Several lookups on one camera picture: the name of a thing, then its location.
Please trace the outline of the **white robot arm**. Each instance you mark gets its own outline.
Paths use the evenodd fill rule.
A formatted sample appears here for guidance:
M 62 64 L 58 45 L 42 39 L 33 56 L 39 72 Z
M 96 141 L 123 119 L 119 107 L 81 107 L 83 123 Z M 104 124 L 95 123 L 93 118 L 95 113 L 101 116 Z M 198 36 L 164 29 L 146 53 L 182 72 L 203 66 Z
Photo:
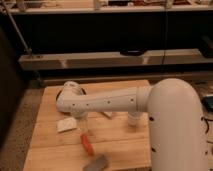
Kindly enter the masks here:
M 126 112 L 134 122 L 149 116 L 152 171 L 209 171 L 203 108 L 186 81 L 164 79 L 153 86 L 135 86 L 85 94 L 72 81 L 64 84 L 56 108 L 80 118 L 88 112 Z

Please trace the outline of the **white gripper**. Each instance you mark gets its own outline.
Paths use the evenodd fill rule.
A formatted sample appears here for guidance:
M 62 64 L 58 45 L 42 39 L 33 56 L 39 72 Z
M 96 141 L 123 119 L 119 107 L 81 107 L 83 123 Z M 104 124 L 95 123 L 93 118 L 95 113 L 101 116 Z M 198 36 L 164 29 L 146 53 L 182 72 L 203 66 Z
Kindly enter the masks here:
M 79 115 L 75 115 L 74 118 L 77 120 L 79 124 L 79 128 L 82 135 L 87 135 L 89 133 L 88 123 L 87 123 L 87 112 L 80 113 Z

